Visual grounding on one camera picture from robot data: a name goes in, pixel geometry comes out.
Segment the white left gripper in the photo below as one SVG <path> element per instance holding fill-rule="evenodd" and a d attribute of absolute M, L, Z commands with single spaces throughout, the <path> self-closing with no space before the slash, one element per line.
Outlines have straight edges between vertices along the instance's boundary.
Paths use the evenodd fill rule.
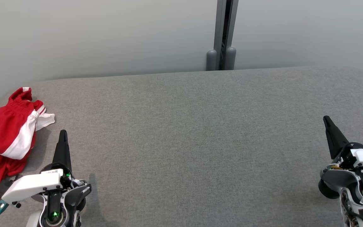
<path fill-rule="evenodd" d="M 61 181 L 68 177 L 72 177 L 68 134 L 61 130 L 52 164 L 45 166 L 39 174 L 26 175 L 14 181 L 2 195 L 2 200 L 6 203 L 19 202 L 39 193 L 63 189 Z"/>

